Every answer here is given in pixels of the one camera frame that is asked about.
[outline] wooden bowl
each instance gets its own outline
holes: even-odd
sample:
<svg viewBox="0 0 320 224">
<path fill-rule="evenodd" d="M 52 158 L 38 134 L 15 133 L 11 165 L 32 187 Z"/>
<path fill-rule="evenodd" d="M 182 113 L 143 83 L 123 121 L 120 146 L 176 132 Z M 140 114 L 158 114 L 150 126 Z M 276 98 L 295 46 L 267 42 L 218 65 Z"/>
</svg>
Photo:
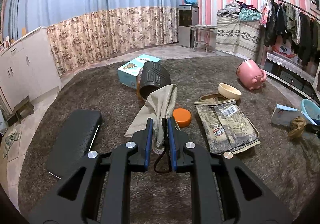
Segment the wooden bowl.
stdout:
<svg viewBox="0 0 320 224">
<path fill-rule="evenodd" d="M 242 93 L 239 90 L 224 83 L 219 84 L 218 92 L 227 99 L 234 98 L 235 100 L 238 100 L 239 98 L 241 98 L 242 95 Z"/>
</svg>

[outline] round orange container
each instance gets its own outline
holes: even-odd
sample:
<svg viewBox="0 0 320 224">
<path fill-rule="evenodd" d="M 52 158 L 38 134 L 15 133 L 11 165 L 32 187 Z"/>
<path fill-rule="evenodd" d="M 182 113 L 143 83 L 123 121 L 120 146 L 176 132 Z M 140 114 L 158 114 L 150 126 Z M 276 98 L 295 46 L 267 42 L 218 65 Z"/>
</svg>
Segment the round orange container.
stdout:
<svg viewBox="0 0 320 224">
<path fill-rule="evenodd" d="M 186 127 L 191 123 L 191 113 L 184 108 L 176 108 L 173 111 L 173 117 L 179 127 Z"/>
</svg>

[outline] small table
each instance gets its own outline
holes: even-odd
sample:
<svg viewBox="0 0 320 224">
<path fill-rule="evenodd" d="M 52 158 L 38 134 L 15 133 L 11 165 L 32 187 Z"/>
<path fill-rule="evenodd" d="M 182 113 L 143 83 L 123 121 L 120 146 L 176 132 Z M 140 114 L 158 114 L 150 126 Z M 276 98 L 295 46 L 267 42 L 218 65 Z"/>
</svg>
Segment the small table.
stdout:
<svg viewBox="0 0 320 224">
<path fill-rule="evenodd" d="M 208 52 L 207 44 L 208 44 L 208 39 L 209 39 L 210 33 L 213 30 L 217 30 L 217 27 L 213 26 L 213 25 L 189 25 L 189 27 L 191 27 L 191 30 L 193 30 L 194 36 L 195 36 L 195 43 L 193 45 L 193 51 L 195 51 L 196 47 L 198 46 L 198 43 L 200 43 L 200 44 L 205 45 L 205 52 Z M 198 41 L 197 32 L 200 32 L 200 31 L 207 33 L 205 41 Z"/>
</svg>

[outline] light blue cardboard box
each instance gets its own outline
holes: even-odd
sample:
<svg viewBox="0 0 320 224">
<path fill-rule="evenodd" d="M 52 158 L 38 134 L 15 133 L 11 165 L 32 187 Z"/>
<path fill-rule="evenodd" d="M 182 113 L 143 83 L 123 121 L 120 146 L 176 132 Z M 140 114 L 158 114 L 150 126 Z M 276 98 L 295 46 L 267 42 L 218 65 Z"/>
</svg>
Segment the light blue cardboard box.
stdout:
<svg viewBox="0 0 320 224">
<path fill-rule="evenodd" d="M 132 61 L 118 68 L 119 81 L 133 89 L 137 89 L 137 76 L 144 63 L 147 61 L 160 62 L 161 59 L 142 54 Z"/>
<path fill-rule="evenodd" d="M 273 111 L 271 122 L 276 125 L 289 127 L 291 121 L 298 116 L 304 118 L 308 124 L 316 125 L 316 123 L 303 111 L 299 111 L 298 109 L 288 106 L 282 106 L 279 104 L 276 105 L 275 110 Z M 309 139 L 311 137 L 316 137 L 316 135 L 303 131 L 302 137 Z"/>
</svg>

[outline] black padded bench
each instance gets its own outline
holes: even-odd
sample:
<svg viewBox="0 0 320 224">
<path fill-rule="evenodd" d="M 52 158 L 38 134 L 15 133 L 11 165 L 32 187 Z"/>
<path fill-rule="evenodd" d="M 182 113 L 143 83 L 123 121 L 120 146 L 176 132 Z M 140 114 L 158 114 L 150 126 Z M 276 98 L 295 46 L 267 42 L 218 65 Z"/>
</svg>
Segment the black padded bench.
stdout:
<svg viewBox="0 0 320 224">
<path fill-rule="evenodd" d="M 47 170 L 61 178 L 82 156 L 87 154 L 101 125 L 98 111 L 76 109 L 63 123 L 47 160 Z"/>
</svg>

